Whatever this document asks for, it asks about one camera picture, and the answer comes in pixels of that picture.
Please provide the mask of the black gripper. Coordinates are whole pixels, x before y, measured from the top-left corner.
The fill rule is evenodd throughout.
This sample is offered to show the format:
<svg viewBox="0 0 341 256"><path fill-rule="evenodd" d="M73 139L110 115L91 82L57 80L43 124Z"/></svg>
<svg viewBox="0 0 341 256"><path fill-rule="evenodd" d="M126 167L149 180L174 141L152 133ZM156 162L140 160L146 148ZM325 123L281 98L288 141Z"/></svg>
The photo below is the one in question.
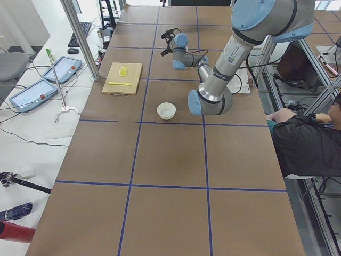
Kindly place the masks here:
<svg viewBox="0 0 341 256"><path fill-rule="evenodd" d="M161 39L164 39L167 43L167 47L161 52L161 56L173 53L179 49L178 36L174 33L175 30L177 28L169 29L161 35Z"/></svg>

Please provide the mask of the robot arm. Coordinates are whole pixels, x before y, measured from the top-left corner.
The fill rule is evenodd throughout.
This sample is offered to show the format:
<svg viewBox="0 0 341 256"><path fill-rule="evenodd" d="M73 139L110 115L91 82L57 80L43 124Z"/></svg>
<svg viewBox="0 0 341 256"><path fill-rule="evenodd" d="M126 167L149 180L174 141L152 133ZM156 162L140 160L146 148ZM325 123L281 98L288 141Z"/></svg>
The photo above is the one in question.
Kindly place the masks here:
<svg viewBox="0 0 341 256"><path fill-rule="evenodd" d="M232 10L232 35L210 67L206 56L187 52L188 38L172 29L162 34L167 48L161 55L173 54L173 68L195 67L202 80L188 94L189 111L194 115L220 115L232 106L227 87L256 45L272 36L275 43L292 42L307 37L313 30L314 1L237 1Z"/></svg>

